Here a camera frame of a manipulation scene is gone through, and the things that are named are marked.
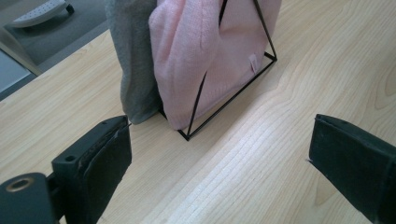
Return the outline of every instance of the wooden table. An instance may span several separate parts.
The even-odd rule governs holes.
[[[317,113],[396,145],[396,1],[284,0],[279,61],[190,142],[156,115],[99,223],[369,223],[309,162]],[[0,103],[0,182],[122,114],[109,32]]]

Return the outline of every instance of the black wire frame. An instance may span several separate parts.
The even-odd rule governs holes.
[[[221,21],[222,21],[222,17],[224,15],[224,11],[225,8],[227,6],[227,2],[228,0],[224,0],[223,4],[221,6],[221,11],[219,14],[219,26],[221,25]],[[227,102],[225,102],[218,110],[216,110],[209,118],[207,118],[200,126],[198,126],[194,131],[191,130],[192,128],[192,124],[194,123],[194,119],[195,119],[195,113],[199,104],[199,99],[201,97],[201,93],[202,93],[202,88],[204,87],[204,83],[205,83],[205,78],[206,78],[206,73],[204,75],[204,78],[201,82],[201,85],[199,87],[198,90],[198,94],[197,97],[195,99],[195,103],[194,103],[194,108],[192,110],[192,114],[191,114],[191,120],[190,120],[190,124],[189,124],[189,128],[187,130],[187,132],[183,132],[183,130],[177,130],[181,136],[183,136],[187,141],[190,141],[190,139],[195,136],[202,128],[204,128],[204,126],[206,126],[206,124],[212,120],[221,110],[223,110],[231,101],[233,101],[242,91],[244,91],[253,81],[255,81],[262,73],[264,73],[269,67],[271,67],[276,61],[277,61],[277,57],[276,57],[276,52],[275,52],[275,48],[274,48],[274,44],[272,42],[271,36],[268,32],[267,26],[265,24],[265,20],[264,20],[264,16],[262,15],[262,11],[259,5],[258,0],[253,0],[254,2],[254,6],[257,10],[257,13],[259,14],[260,20],[262,21],[262,27],[264,28],[265,34],[267,36],[268,42],[271,46],[271,51],[273,52],[273,55],[268,53],[268,52],[264,52],[264,57],[268,58],[271,60],[271,62],[269,62],[267,65],[264,66],[264,68],[259,71],[256,75],[254,75],[254,77],[247,83],[245,84],[237,93],[235,93]],[[160,113],[166,118],[166,115],[163,111],[163,109],[160,110]]]

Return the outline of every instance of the black plastic part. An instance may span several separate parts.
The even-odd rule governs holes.
[[[39,173],[19,175],[0,187],[0,223],[56,223],[47,179]]]
[[[66,11],[69,13],[69,15],[71,15],[75,12],[75,10],[71,4],[67,5]]]
[[[132,161],[126,117],[98,124],[52,161],[68,223],[96,223]]]
[[[310,162],[374,223],[396,223],[396,147],[341,119],[317,115]]]
[[[52,211],[56,219],[59,220],[64,216],[64,196],[62,189],[55,181],[55,175],[53,173],[47,176],[47,185],[49,188],[49,196],[52,201]]]

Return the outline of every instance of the gray fabric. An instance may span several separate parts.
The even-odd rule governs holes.
[[[156,6],[157,0],[106,0],[108,25],[123,73],[120,99],[133,124],[162,107],[149,36],[149,15]]]

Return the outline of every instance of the floor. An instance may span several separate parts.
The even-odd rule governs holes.
[[[65,10],[28,30],[10,26],[6,29],[23,45],[40,70],[47,71],[107,29],[104,1],[68,0],[75,9],[72,15]],[[1,91],[0,101],[33,79],[35,75],[30,74]]]

